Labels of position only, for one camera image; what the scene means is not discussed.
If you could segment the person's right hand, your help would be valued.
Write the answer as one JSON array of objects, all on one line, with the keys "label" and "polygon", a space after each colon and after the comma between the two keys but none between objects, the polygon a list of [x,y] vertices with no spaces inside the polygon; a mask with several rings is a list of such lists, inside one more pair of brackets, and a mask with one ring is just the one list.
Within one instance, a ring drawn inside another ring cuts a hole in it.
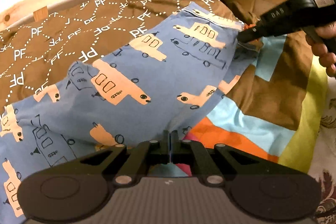
[{"label": "person's right hand", "polygon": [[[322,39],[335,39],[335,22],[315,29],[316,34]],[[306,35],[306,42],[311,47],[313,55],[319,58],[319,63],[326,69],[329,77],[335,77],[335,53],[329,52],[324,43],[314,40]]]}]

